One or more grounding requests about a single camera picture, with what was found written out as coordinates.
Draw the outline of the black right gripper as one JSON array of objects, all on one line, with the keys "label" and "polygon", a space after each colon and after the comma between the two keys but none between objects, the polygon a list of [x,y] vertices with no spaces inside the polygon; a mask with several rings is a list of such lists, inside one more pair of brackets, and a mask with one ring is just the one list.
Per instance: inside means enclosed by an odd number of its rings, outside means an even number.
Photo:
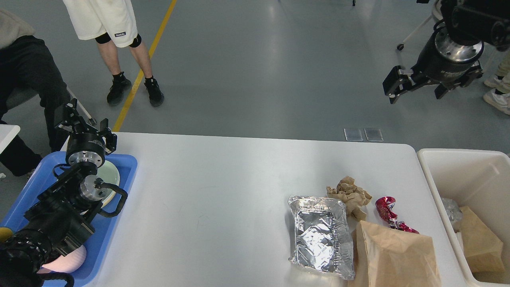
[{"label": "black right gripper", "polygon": [[479,60],[484,50],[483,42],[461,45],[454,42],[447,30],[436,30],[426,42],[413,69],[397,65],[383,81],[384,94],[391,104],[409,91],[419,89],[432,81],[440,84],[435,89],[436,99],[441,99],[457,87],[467,87],[483,76]]}]

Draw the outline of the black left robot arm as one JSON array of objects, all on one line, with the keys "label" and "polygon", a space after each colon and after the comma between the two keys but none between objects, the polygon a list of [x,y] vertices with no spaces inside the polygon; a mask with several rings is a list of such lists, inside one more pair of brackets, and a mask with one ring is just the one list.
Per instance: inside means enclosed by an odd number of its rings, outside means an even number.
[{"label": "black left robot arm", "polygon": [[38,195],[38,202],[24,213],[28,224],[1,243],[2,287],[42,287],[45,281],[63,280],[73,287],[69,273],[38,271],[53,253],[67,256],[95,233],[96,215],[118,216],[128,193],[104,182],[97,170],[105,156],[116,151],[117,135],[103,119],[100,129],[89,125],[77,111],[78,100],[56,110],[57,127],[69,132],[66,170]]}]

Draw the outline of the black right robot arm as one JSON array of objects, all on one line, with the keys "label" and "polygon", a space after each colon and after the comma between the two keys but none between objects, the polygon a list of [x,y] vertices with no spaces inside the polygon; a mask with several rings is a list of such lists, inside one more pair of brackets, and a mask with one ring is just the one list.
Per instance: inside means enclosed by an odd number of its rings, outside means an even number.
[{"label": "black right robot arm", "polygon": [[435,96],[467,87],[482,76],[479,58],[485,43],[509,49],[508,0],[442,0],[442,20],[410,69],[393,67],[383,81],[391,104],[408,91],[435,85]]}]

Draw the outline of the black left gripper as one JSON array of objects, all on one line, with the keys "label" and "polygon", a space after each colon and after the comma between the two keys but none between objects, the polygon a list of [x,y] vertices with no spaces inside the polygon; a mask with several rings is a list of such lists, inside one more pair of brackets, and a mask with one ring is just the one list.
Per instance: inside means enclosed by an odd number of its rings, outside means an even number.
[{"label": "black left gripper", "polygon": [[55,109],[55,128],[72,133],[69,136],[65,159],[71,166],[79,162],[91,162],[99,168],[104,164],[105,156],[116,151],[117,135],[112,133],[107,118],[100,122],[97,132],[97,129],[80,115],[78,104],[78,99],[72,99]]}]

